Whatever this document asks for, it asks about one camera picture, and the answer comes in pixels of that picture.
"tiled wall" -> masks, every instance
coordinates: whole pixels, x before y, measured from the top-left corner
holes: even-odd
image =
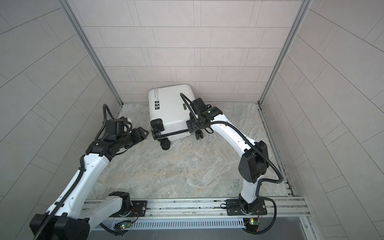
[[[117,113],[56,0],[0,1],[0,239],[33,238],[32,215],[76,172],[103,103]]]
[[[384,236],[383,15],[314,0],[262,106],[322,239]]]
[[[123,102],[258,101],[301,1],[69,0]]]

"side wall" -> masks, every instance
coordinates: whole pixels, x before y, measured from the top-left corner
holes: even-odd
[[[0,1],[0,239],[33,238],[32,214],[76,172],[103,103],[117,113],[56,0]]]
[[[258,101],[301,1],[68,0],[123,102]]]
[[[322,239],[384,236],[383,15],[314,0],[262,106]]]

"white suitcase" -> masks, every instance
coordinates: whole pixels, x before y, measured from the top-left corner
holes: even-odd
[[[154,139],[158,139],[155,137],[154,131],[159,130],[161,138],[165,135],[164,137],[170,141],[191,135],[189,131],[186,131],[167,136],[167,134],[188,129],[186,122],[190,120],[189,110],[180,97],[180,93],[183,93],[191,101],[195,100],[192,89],[187,84],[156,88],[148,93],[149,115]]]

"gray stone floor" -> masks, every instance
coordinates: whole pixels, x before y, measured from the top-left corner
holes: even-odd
[[[264,125],[253,103],[212,103],[244,134],[268,145]],[[147,104],[125,104],[120,116],[131,118],[133,127],[150,131]],[[192,134],[171,142],[169,150],[161,149],[158,141],[148,138],[126,153],[116,156],[103,170],[88,199],[102,199],[112,191],[129,192],[131,198],[237,197],[242,177],[237,170],[240,161],[233,147],[218,133],[196,140]],[[277,176],[268,168],[267,177]],[[287,196],[283,183],[263,183],[263,196]]]

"black caster wheel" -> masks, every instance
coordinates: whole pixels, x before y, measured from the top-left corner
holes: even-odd
[[[161,149],[168,150],[170,148],[170,140],[166,137],[160,142]]]
[[[199,140],[199,138],[203,139],[203,132],[201,130],[198,130],[195,132],[196,140]]]

